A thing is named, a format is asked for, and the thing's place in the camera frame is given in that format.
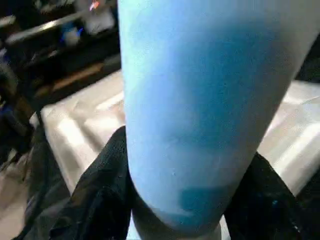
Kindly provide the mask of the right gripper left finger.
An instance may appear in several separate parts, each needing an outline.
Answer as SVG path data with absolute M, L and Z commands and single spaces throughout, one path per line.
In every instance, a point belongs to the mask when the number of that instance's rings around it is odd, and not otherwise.
M 126 128 L 118 128 L 81 175 L 50 230 L 52 240 L 124 240 L 134 201 Z

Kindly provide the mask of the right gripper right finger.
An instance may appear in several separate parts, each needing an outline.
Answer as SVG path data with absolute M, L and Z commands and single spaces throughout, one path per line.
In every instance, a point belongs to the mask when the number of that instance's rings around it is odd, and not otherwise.
M 318 240 L 320 172 L 294 196 L 256 153 L 224 216 L 232 240 Z

